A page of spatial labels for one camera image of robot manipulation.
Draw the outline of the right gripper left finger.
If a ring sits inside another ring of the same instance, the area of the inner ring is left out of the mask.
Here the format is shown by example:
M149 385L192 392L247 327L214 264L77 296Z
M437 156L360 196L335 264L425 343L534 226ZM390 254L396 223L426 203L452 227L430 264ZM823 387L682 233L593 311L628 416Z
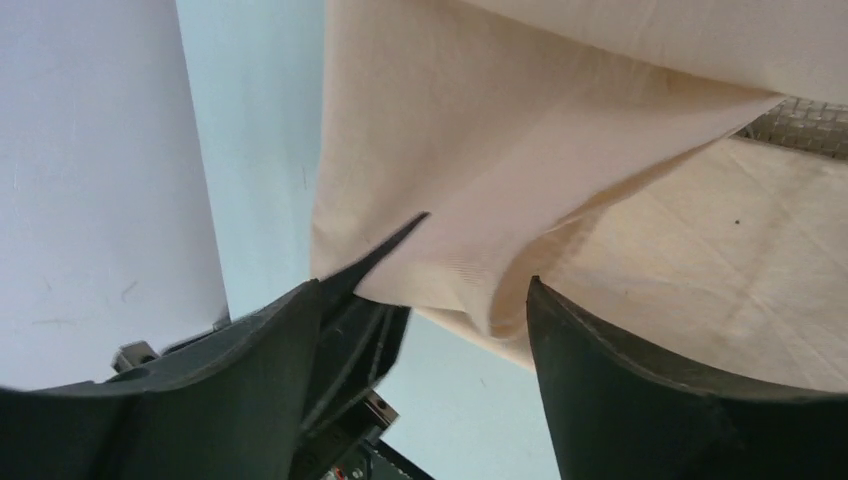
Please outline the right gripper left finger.
M420 224L358 261L161 352L122 347L115 375L1 392L5 479L319 479L378 443L375 391L410 311L356 294Z

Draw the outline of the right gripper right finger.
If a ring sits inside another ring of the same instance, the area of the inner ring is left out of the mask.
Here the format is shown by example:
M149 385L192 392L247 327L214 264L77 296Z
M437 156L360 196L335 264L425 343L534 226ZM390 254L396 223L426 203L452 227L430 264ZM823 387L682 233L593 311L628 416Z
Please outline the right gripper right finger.
M843 479L847 398L710 367L540 278L528 338L564 479Z

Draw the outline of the beige wrapping cloth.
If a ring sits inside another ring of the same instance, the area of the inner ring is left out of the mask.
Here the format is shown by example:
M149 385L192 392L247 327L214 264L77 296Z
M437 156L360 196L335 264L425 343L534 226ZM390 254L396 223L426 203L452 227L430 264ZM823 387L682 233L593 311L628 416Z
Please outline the beige wrapping cloth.
M330 1L311 267L531 365L541 277L696 361L847 387L847 166L735 138L847 100L843 1Z

